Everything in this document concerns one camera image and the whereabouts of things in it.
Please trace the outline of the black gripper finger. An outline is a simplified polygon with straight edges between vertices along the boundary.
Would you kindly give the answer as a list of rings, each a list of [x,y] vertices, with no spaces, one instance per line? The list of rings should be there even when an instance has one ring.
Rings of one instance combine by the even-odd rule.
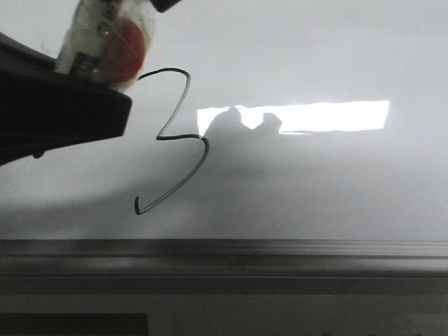
[[[53,58],[1,35],[1,164],[124,134],[128,96],[54,68]]]
[[[153,7],[159,13],[164,13],[175,6],[181,0],[150,0]]]

